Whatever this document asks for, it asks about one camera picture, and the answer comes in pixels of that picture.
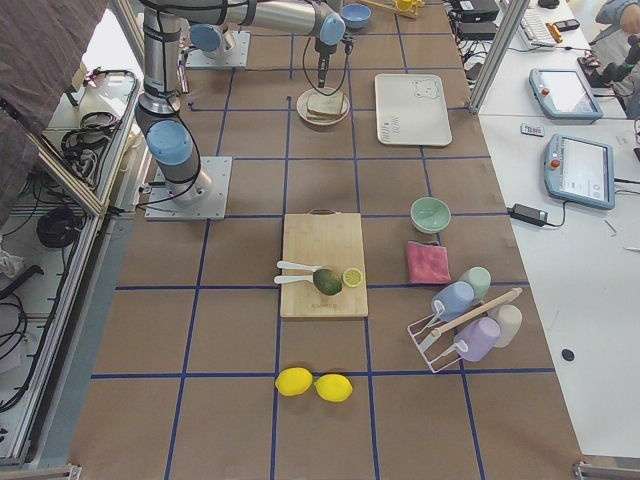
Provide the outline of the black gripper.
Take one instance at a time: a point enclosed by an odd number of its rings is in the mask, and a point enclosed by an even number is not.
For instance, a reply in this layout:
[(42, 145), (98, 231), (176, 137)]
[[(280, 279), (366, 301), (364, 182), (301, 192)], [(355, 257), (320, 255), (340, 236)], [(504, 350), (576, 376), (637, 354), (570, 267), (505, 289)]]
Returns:
[(315, 39), (314, 49), (318, 53), (318, 63), (317, 63), (317, 79), (318, 79), (318, 88), (323, 89), (326, 84), (326, 77), (329, 71), (330, 66), (330, 58), (336, 52), (337, 45), (329, 45), (324, 43), (320, 38)]

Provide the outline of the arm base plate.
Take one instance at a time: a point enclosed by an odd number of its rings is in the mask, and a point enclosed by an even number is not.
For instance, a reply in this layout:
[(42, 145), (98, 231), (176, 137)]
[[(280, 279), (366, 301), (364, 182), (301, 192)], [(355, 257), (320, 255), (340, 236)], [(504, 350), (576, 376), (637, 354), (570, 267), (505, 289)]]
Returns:
[(145, 219), (148, 221), (223, 220), (231, 169), (231, 157), (202, 157), (200, 175), (195, 186), (176, 199), (170, 197), (170, 193), (178, 193), (176, 187), (169, 183), (169, 189), (166, 189), (164, 175), (157, 170), (155, 181), (163, 182), (163, 185), (151, 189), (149, 199), (142, 203)]
[(211, 25), (194, 25), (192, 47), (187, 54), (188, 69), (233, 69), (246, 67), (250, 44), (248, 31), (220, 30)]

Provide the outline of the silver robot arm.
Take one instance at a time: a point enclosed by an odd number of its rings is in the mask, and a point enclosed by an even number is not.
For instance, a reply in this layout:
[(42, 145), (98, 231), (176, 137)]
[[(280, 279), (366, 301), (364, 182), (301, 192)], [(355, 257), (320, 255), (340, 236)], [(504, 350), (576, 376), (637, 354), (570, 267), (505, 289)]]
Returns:
[(319, 54), (316, 86), (325, 86), (330, 56), (345, 40), (341, 1), (144, 1), (144, 92), (136, 121), (164, 176), (167, 201), (178, 207), (200, 201), (211, 180), (180, 118), (178, 57), (181, 21), (216, 29), (229, 23), (313, 37)]

